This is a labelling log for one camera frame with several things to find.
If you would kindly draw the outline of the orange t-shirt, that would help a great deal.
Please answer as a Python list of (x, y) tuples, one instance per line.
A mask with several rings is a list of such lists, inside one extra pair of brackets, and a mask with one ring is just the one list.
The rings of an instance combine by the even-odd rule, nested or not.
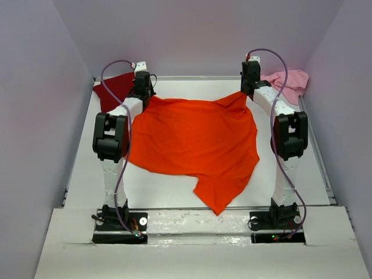
[(246, 101), (241, 92), (215, 101), (153, 97), (134, 119), (130, 162), (153, 173), (196, 177), (194, 193), (220, 214), (259, 162)]

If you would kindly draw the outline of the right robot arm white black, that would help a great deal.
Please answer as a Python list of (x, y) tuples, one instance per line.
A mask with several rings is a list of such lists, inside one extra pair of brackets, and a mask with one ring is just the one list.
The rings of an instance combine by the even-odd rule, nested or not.
[(295, 226), (299, 217), (294, 182), (300, 158), (308, 146), (308, 117), (280, 99), (268, 81), (260, 76), (260, 60), (254, 56), (242, 62), (241, 91), (270, 117), (270, 145), (277, 161), (276, 185), (267, 211), (251, 212), (252, 231), (280, 230)]

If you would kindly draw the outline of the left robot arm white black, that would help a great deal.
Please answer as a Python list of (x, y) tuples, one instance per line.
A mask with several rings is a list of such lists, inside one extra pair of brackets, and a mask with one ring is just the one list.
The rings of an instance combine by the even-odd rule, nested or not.
[(126, 230), (136, 237), (139, 229), (127, 227), (128, 199), (123, 174), (128, 164), (132, 143), (132, 123), (145, 111), (154, 96), (151, 74), (147, 70), (134, 73), (134, 86), (119, 105), (96, 115), (92, 148), (101, 163), (105, 187), (102, 216), (98, 219), (117, 230)]

